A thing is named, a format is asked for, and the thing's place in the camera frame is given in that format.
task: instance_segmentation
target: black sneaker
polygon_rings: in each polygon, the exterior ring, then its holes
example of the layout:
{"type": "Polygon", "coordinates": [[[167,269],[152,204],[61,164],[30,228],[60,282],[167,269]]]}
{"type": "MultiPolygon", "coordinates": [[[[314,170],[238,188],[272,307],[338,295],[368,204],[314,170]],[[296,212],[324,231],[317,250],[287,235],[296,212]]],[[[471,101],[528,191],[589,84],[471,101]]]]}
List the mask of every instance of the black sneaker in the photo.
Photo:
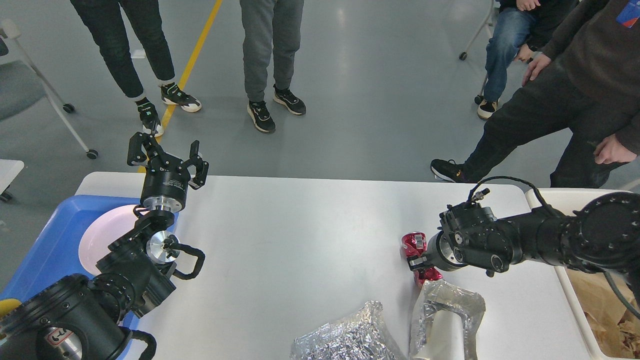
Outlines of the black sneaker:
{"type": "Polygon", "coordinates": [[[167,105],[180,105],[184,111],[194,113],[202,109],[202,104],[195,97],[185,94],[176,83],[160,86],[162,102],[167,105]]]}
{"type": "Polygon", "coordinates": [[[275,85],[273,85],[273,88],[275,89],[275,93],[273,94],[273,100],[275,100],[275,102],[283,104],[293,115],[304,115],[307,113],[305,103],[293,95],[289,88],[279,90],[275,85]]]}
{"type": "Polygon", "coordinates": [[[142,132],[162,136],[164,128],[160,124],[160,118],[156,107],[151,102],[138,105],[138,113],[140,113],[140,121],[142,121],[142,132]]]}
{"type": "Polygon", "coordinates": [[[253,125],[256,129],[263,133],[276,131],[276,123],[273,122],[271,114],[267,110],[267,104],[264,101],[249,102],[246,110],[249,112],[251,119],[253,119],[253,125]]]}
{"type": "Polygon", "coordinates": [[[475,182],[465,179],[465,175],[462,172],[462,165],[456,164],[456,162],[453,160],[444,161],[440,159],[434,159],[431,162],[431,172],[436,175],[436,179],[442,179],[450,181],[452,183],[475,182]]]}
{"type": "Polygon", "coordinates": [[[478,117],[480,119],[486,120],[495,113],[495,110],[498,109],[498,102],[487,102],[487,100],[482,100],[480,106],[478,106],[478,117]]]}

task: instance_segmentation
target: crushed red can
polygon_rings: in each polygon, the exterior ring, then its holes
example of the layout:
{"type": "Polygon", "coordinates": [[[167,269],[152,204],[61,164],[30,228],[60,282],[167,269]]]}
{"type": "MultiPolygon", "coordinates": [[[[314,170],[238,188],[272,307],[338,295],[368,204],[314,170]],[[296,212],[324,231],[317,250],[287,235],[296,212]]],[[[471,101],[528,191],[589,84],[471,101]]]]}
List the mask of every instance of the crushed red can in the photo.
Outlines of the crushed red can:
{"type": "MultiPolygon", "coordinates": [[[[404,250],[404,256],[406,258],[410,256],[420,256],[427,250],[427,240],[424,233],[408,233],[402,237],[402,246],[404,250]]],[[[422,288],[425,281],[435,281],[442,279],[442,274],[434,267],[427,269],[420,269],[413,272],[413,279],[415,284],[422,288]]]]}

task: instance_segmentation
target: table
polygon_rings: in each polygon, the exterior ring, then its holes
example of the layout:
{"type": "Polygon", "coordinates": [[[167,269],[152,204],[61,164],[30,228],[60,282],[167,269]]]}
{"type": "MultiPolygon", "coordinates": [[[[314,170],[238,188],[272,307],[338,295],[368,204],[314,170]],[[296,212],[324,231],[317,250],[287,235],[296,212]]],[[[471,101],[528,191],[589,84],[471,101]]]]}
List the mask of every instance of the table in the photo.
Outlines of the table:
{"type": "MultiPolygon", "coordinates": [[[[139,197],[143,174],[89,174],[77,194],[139,197]]],[[[438,214],[467,198],[469,184],[209,176],[189,189],[176,227],[207,254],[200,275],[140,320],[156,337],[155,360],[287,359],[294,338],[360,309],[384,307],[408,351],[418,290],[400,254],[402,235],[437,232],[438,214]]],[[[491,184],[496,217],[529,212],[522,191],[491,184]]],[[[178,268],[190,271],[188,256],[178,268]]],[[[493,279],[478,268],[444,273],[480,293],[486,313],[480,359],[590,359],[551,266],[527,262],[493,279]]],[[[137,359],[134,342],[126,359],[137,359]]],[[[449,359],[463,359],[453,344],[449,359]]]]}

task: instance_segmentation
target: leg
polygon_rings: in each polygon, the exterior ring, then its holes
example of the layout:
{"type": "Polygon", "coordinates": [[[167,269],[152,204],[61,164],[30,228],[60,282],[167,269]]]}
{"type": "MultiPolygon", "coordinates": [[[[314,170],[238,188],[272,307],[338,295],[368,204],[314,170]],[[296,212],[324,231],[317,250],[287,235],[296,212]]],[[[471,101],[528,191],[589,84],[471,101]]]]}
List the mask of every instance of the leg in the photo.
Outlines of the leg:
{"type": "Polygon", "coordinates": [[[605,137],[626,126],[633,114],[615,111],[584,96],[581,112],[570,125],[573,136],[551,178],[553,188],[599,188],[609,173],[625,163],[596,164],[593,151],[605,137]]]}
{"type": "Polygon", "coordinates": [[[486,46],[487,82],[484,98],[487,102],[496,102],[507,84],[507,67],[524,44],[535,18],[516,8],[506,8],[498,16],[498,21],[486,46]]]}
{"type": "Polygon", "coordinates": [[[93,41],[100,47],[113,79],[127,97],[137,97],[143,92],[142,84],[133,67],[129,53],[129,39],[120,15],[117,0],[95,2],[71,0],[84,25],[89,28],[93,41]]]}
{"type": "Polygon", "coordinates": [[[478,181],[516,147],[569,126],[576,115],[568,104],[578,90],[556,60],[535,81],[518,89],[484,125],[484,134],[463,166],[478,181]]]}
{"type": "Polygon", "coordinates": [[[244,90],[251,102],[264,100],[275,5],[276,0],[240,0],[244,27],[244,90]]]}
{"type": "Polygon", "coordinates": [[[175,77],[169,45],[162,31],[157,0],[120,0],[138,40],[145,48],[156,78],[168,81],[175,77]]]}
{"type": "Polygon", "coordinates": [[[273,15],[273,78],[276,88],[291,85],[293,63],[300,48],[300,24],[304,0],[279,0],[273,15]]]}

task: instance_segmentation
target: crumpled aluminum foil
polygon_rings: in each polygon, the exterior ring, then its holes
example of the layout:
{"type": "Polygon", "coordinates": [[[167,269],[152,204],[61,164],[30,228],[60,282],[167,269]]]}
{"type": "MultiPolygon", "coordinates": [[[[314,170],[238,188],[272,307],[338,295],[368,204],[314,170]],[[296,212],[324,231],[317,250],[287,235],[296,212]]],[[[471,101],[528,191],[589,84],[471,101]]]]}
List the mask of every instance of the crumpled aluminum foil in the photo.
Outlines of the crumpled aluminum foil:
{"type": "Polygon", "coordinates": [[[291,360],[406,360],[382,318],[382,304],[367,301],[357,313],[296,338],[291,360]]]}
{"type": "Polygon", "coordinates": [[[440,310],[451,311],[462,318],[465,360],[476,360],[476,333],[486,310],[484,298],[444,280],[426,281],[422,286],[413,307],[409,356],[414,358],[428,345],[434,316],[440,310]]]}

